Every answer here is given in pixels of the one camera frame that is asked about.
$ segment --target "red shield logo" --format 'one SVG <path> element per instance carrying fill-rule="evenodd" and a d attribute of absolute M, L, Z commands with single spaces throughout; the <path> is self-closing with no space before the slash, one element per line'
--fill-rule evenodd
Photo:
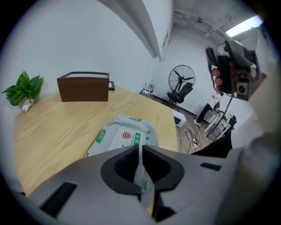
<path fill-rule="evenodd" d="M 128 132 L 123 133 L 123 138 L 130 138 L 131 135 Z"/>

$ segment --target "green plant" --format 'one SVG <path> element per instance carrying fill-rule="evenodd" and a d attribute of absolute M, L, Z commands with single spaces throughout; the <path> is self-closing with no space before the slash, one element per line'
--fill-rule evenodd
<path fill-rule="evenodd" d="M 44 77 L 40 78 L 40 75 L 29 80 L 26 71 L 23 71 L 16 85 L 8 87 L 2 93 L 6 93 L 6 99 L 9 100 L 11 105 L 16 106 L 27 98 L 38 98 L 43 81 Z"/>

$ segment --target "wooden table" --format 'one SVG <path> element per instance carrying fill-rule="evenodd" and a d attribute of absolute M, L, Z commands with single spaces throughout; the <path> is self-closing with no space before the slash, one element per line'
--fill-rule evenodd
<path fill-rule="evenodd" d="M 159 147 L 178 151 L 173 113 L 165 105 L 121 87 L 109 91 L 108 102 L 62 102 L 57 92 L 14 122 L 15 165 L 26 195 L 85 157 L 102 127 L 120 113 L 152 122 Z"/>
<path fill-rule="evenodd" d="M 207 130 L 210 129 L 211 126 L 212 126 L 216 121 L 218 121 L 218 120 L 221 119 L 221 115 L 218 114 L 218 113 L 216 113 L 213 109 L 212 109 L 212 113 L 213 113 L 213 115 L 212 115 L 212 117 L 211 117 L 211 119 L 210 119 L 209 126 L 204 130 L 204 133 L 206 133 Z M 224 130 L 223 132 L 220 133 L 219 136 L 216 137 L 216 139 L 219 139 L 219 138 L 231 127 L 231 125 L 230 125 L 227 121 L 225 121 L 224 119 L 221 120 L 221 123 L 222 123 L 223 125 L 225 125 L 226 128 L 225 128 L 225 130 Z"/>

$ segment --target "ceiling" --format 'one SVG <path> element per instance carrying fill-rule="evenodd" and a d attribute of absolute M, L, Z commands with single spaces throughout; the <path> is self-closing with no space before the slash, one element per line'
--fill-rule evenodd
<path fill-rule="evenodd" d="M 238 0 L 174 0 L 174 26 L 216 46 L 229 39 L 226 31 L 253 16 L 255 13 Z"/>

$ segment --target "potted plant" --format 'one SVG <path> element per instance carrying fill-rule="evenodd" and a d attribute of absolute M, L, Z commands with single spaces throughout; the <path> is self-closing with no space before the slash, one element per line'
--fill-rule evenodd
<path fill-rule="evenodd" d="M 22 110 L 27 112 L 33 105 L 34 99 L 38 98 L 43 81 L 44 77 L 40 78 L 40 75 L 30 80 L 26 71 L 23 71 L 16 85 L 8 87 L 2 93 L 6 93 L 6 99 L 13 106 L 23 102 Z"/>

